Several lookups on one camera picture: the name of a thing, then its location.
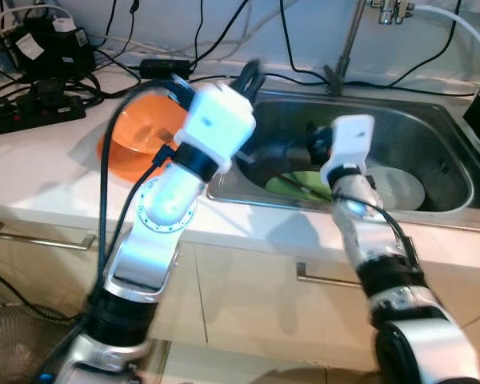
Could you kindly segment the green plate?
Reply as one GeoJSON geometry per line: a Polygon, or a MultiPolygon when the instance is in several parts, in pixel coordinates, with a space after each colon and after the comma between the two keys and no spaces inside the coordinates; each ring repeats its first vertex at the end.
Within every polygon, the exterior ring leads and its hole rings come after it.
{"type": "Polygon", "coordinates": [[[298,200],[307,200],[312,202],[328,202],[331,198],[331,190],[321,182],[321,177],[317,171],[294,171],[284,176],[292,182],[299,182],[302,187],[294,186],[284,182],[282,176],[273,177],[265,187],[269,193],[288,195],[298,200]]]}

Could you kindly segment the metal faucet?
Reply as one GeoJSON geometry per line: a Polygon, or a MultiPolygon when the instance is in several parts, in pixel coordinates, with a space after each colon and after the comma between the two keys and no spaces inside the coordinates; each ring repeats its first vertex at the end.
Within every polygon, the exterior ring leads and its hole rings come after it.
{"type": "Polygon", "coordinates": [[[323,67],[327,80],[327,94],[330,96],[342,95],[358,27],[363,19],[364,12],[368,8],[375,8],[379,11],[379,25],[393,25],[394,23],[400,25],[406,18],[411,18],[416,5],[411,0],[354,0],[352,21],[350,21],[349,29],[347,29],[345,45],[343,45],[338,62],[332,67],[323,67]]]}

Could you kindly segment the black charger with white labels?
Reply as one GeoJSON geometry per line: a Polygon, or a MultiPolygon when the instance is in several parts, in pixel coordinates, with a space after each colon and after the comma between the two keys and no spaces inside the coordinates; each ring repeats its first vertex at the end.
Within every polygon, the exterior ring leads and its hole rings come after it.
{"type": "Polygon", "coordinates": [[[65,16],[28,16],[2,34],[0,51],[28,79],[75,79],[96,70],[86,29],[65,16]]]}

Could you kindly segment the stainless steel sink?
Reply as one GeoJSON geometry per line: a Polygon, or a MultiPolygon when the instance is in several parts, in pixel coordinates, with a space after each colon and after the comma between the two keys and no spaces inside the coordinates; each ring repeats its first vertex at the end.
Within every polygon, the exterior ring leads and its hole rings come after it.
{"type": "Polygon", "coordinates": [[[208,198],[261,207],[329,211],[326,202],[270,193],[266,183],[280,174],[317,171],[324,161],[307,153],[306,124],[331,125],[349,114],[375,117],[369,167],[393,167],[424,186],[416,210],[393,210],[397,220],[480,233],[480,153],[444,106],[410,100],[349,98],[269,90],[254,105],[256,128],[244,151],[255,164],[236,163],[208,187],[208,198]]]}

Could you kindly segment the black power strip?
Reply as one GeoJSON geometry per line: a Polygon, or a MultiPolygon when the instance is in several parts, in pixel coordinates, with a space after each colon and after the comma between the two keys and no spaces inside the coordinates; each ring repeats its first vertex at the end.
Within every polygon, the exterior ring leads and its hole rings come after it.
{"type": "Polygon", "coordinates": [[[0,102],[0,135],[66,123],[86,117],[82,99],[75,95],[64,97],[64,106],[44,106],[22,95],[16,102],[0,102]]]}

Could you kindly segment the orange plastic bowl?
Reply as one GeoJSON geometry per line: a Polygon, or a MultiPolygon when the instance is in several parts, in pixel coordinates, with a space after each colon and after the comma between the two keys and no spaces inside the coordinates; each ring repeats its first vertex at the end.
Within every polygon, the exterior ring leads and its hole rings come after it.
{"type": "Polygon", "coordinates": [[[161,146],[178,148],[175,135],[185,120],[184,107],[164,92],[145,93],[128,103],[112,134],[110,173],[123,182],[137,182],[161,146]]]}

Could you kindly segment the black power adapter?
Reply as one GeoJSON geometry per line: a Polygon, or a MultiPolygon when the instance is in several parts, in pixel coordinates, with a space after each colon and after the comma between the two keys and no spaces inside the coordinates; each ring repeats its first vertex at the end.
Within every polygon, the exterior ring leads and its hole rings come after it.
{"type": "Polygon", "coordinates": [[[146,58],[140,61],[137,67],[142,79],[162,79],[179,76],[188,79],[193,73],[191,62],[181,59],[146,58]]]}

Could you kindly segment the white bowl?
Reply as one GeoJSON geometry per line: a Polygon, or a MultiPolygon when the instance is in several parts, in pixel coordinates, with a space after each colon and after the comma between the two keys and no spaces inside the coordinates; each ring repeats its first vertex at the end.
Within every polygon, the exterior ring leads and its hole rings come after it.
{"type": "Polygon", "coordinates": [[[366,175],[388,210],[416,210],[424,203],[423,184],[405,170],[389,166],[369,168],[366,175]]]}

